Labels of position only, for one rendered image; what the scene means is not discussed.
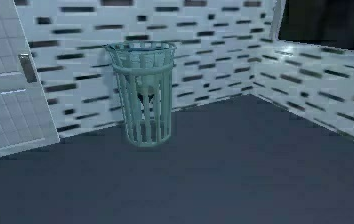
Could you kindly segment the green slatted waste bin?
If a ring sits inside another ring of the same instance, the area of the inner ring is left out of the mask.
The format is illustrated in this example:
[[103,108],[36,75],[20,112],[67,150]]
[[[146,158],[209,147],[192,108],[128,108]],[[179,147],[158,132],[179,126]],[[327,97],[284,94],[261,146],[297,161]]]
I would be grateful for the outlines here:
[[116,75],[127,140],[155,147],[171,137],[172,75],[176,45],[125,41],[104,45]]

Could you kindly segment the white panelled room door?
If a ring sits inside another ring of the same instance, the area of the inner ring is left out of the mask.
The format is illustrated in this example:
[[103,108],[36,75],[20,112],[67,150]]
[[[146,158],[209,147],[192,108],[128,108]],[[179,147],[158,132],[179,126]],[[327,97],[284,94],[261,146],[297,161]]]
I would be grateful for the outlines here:
[[[27,82],[19,54],[30,56],[37,82]],[[0,157],[58,141],[14,0],[0,0]]]

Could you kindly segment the dark window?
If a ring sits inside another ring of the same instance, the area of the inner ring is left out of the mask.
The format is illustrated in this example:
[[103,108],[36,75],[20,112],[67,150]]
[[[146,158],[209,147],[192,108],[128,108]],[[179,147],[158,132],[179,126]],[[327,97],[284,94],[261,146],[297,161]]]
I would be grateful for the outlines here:
[[277,39],[354,51],[354,0],[280,0]]

